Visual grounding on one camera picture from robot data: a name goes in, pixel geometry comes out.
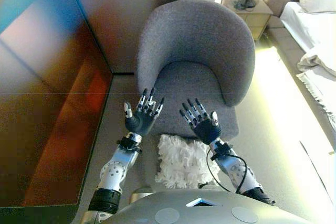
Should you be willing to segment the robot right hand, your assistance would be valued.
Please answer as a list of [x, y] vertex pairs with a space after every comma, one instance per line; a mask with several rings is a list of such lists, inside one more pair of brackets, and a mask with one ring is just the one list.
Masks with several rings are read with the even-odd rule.
[[182, 103], [183, 109], [179, 110], [180, 115], [197, 138], [209, 145], [221, 136], [222, 130], [217, 113], [213, 111], [209, 114], [198, 98], [195, 99], [197, 106], [190, 99], [187, 99], [187, 102], [188, 105]]

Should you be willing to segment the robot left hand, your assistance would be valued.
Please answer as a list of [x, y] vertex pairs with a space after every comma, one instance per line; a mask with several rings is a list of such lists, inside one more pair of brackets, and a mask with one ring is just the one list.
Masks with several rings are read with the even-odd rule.
[[125, 126], [129, 132], [140, 136], [145, 136], [150, 132], [163, 109], [164, 103], [164, 98], [162, 98], [159, 105], [156, 105], [156, 101], [153, 100], [155, 88], [151, 89], [149, 95], [147, 95], [147, 92], [148, 89], [145, 88], [134, 112], [129, 102], [124, 103]]

